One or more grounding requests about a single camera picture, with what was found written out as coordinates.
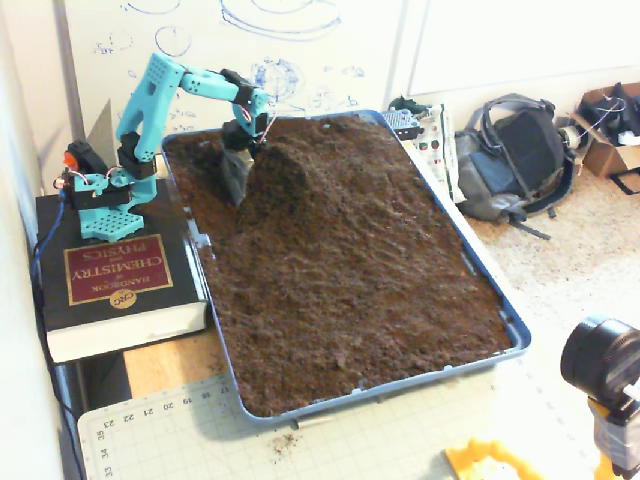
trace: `blue tray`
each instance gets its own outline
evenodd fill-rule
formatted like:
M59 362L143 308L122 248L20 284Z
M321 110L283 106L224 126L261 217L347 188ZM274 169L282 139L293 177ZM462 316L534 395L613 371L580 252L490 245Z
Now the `blue tray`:
M391 132L391 134L396 138L398 142L400 141L398 140L398 137L395 135L391 127L386 123L384 117L380 113L375 112L373 110L358 110L358 111L351 111L351 112L344 112L344 113L336 113L331 115L321 115L321 116L316 116L311 118L314 120L320 120L323 118L345 116L345 115L358 115L361 118L363 118L365 121L368 121L370 123L377 124L377 125L383 125ZM175 179L171 174L171 167L169 165L169 162L167 160L167 157L164 151L165 144L168 141L170 141L172 138L178 135L180 136L194 135L202 132L216 132L216 131L219 131L219 129L202 130L199 132L189 132L189 133L183 133L183 134L169 135L164 139L162 143L162 155L164 157L165 163L167 164L167 169L169 170L169 175L173 180L175 188L177 188L177 186L175 185ZM520 318L520 315L514 308L512 302L507 298L507 295L504 292L505 290L504 281L503 280L498 281L498 278L495 276L495 272L489 271L489 268L486 265L486 263L488 262L486 261L483 262L481 260L481 257L484 257L485 260L487 259L487 257L486 257L486 252L479 251L481 247L478 247L477 245L479 245L480 242L477 240L477 238L475 239L474 242L470 241L470 237L475 236L475 234L469 228L468 224L466 223L466 220L464 220L464 218L459 214L459 212L457 211L457 209L455 208L451 200L448 197L443 196L440 193L439 189L432 188L432 184L435 184L435 179L428 178L429 175L428 174L425 175L423 171L420 171L420 174L422 178L425 180L425 186L433 193L437 205L449 216L449 218L452 220L452 223L456 231L462 238L463 246L465 250L464 259L467 265L469 266L469 269L476 274L485 275L487 279L489 279L491 285L493 286L493 289L500 296L500 298L502 298L503 309L500 313L500 316L502 318L502 321L505 324L507 334L511 339L512 347L507 350L503 350L501 352L496 352L488 358L477 360L472 363L467 363L465 365L460 365L457 367L446 366L443 370L423 373L420 375L405 378L402 380L396 380L390 383L385 383L383 385L378 385L376 387L372 387L368 389L355 388L348 395L343 395L341 397L336 397L331 399L316 400L314 401L314 403L307 405L306 407L302 407L296 410L291 410L281 415L277 415L273 417L257 417L249 413L249 411L247 411L247 409L242 404L242 399L238 394L237 398L238 398L238 401L240 402L242 411L246 413L249 419L255 422L259 422L261 424L275 424L275 423L280 423L288 420L299 420L302 417L307 417L309 415L318 413L323 410L335 409L337 407L362 401L368 398L389 394L391 392L398 392L400 390L414 387L416 385L422 385L422 384L426 384L426 383L440 380L443 378L451 377L454 375L460 375L463 373L471 372L473 370L486 368L496 364L497 362L520 356L529 348L529 345L531 344L531 332L529 331L529 328L525 325L525 323ZM210 293L209 293L209 298L212 301L212 305L213 305L213 300L211 298ZM220 336L220 339L222 341L222 346L224 348L224 355L227 360L229 370L231 372L231 377L233 379L233 385L234 385L235 391L238 392L238 384L236 382L235 374L233 373L233 365L231 364L231 358L229 357L229 352L227 350L227 346L224 341L224 335L223 335L222 329L220 328L220 322L218 321L218 317L215 313L215 308L213 308L212 310L213 310L213 318L216 324L216 330L218 331L218 335Z

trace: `black book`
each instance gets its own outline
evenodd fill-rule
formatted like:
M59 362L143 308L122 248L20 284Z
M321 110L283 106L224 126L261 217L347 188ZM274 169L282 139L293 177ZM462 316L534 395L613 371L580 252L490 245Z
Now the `black book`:
M56 363L156 342L205 327L206 282L185 214L166 180L131 213L144 228L118 242L83 240L77 211L65 206L40 258L44 321ZM36 199L43 238L57 195Z

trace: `table surface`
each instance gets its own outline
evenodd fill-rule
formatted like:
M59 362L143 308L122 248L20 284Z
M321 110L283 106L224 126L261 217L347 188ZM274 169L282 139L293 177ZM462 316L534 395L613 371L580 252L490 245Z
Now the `table surface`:
M187 337L124 352L133 398L210 378L227 370L214 325Z

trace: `brown soil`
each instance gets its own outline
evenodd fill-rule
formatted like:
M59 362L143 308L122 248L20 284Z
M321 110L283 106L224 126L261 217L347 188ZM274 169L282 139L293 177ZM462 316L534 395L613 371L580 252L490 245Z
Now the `brown soil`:
M218 134L165 149L246 408L277 415L511 346L488 281L397 141L358 118L277 120L236 210Z

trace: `gray backpack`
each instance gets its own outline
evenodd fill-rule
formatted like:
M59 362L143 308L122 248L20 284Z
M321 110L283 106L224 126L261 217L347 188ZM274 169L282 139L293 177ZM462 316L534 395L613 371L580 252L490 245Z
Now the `gray backpack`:
M514 113L493 123L490 111L497 105ZM575 153L553 124L554 110L546 100L512 93L487 102L456 132L458 185L466 197L457 205L464 215L550 238L522 222L545 210L555 216L552 207L573 183Z

